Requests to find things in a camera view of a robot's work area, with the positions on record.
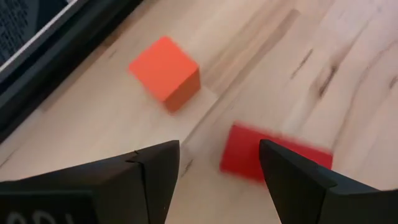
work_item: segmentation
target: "wood grain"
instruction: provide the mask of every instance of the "wood grain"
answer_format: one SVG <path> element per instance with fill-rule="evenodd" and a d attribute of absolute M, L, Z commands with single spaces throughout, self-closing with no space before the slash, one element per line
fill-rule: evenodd
<path fill-rule="evenodd" d="M 240 120 L 333 152 L 344 175 L 397 188 L 397 10 L 394 0 L 146 0 L 0 146 L 0 178 L 179 139 L 167 223 L 279 223 L 264 186 L 218 171 Z M 201 70 L 202 91 L 175 116 L 127 71 L 163 35 Z"/>

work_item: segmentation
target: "wooden surface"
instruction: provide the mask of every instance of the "wooden surface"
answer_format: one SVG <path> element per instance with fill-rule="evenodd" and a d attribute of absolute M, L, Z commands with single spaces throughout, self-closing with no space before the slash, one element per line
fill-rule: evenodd
<path fill-rule="evenodd" d="M 397 11 L 395 0 L 145 0 L 0 146 L 0 178 L 179 139 L 167 223 L 279 223 L 263 186 L 218 172 L 238 119 L 330 149 L 334 170 L 396 188 Z M 203 88 L 176 115 L 127 70 L 162 35 L 201 69 Z"/>

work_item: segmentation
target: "wooden block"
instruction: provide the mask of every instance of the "wooden block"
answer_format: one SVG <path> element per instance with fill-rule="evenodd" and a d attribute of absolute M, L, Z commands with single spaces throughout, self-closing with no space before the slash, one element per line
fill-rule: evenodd
<path fill-rule="evenodd" d="M 325 152 L 325 150 L 306 146 L 285 136 L 258 131 L 235 123 L 229 131 L 228 142 L 220 163 L 220 170 L 263 183 L 264 174 L 259 160 L 259 143 L 261 139 L 271 140 L 317 164 L 331 169 L 333 155 Z"/>
<path fill-rule="evenodd" d="M 170 112 L 200 89 L 199 66 L 168 37 L 143 51 L 130 64 L 130 71 Z"/>

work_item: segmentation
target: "red block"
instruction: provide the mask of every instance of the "red block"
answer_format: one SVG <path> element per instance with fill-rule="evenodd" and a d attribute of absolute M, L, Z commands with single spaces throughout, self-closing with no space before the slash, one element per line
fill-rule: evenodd
<path fill-rule="evenodd" d="M 263 183 L 264 175 L 259 160 L 261 139 L 274 141 L 317 164 L 331 169 L 333 155 L 325 152 L 325 150 L 306 146 L 293 139 L 287 139 L 285 136 L 258 131 L 235 123 L 229 131 L 220 170 Z"/>

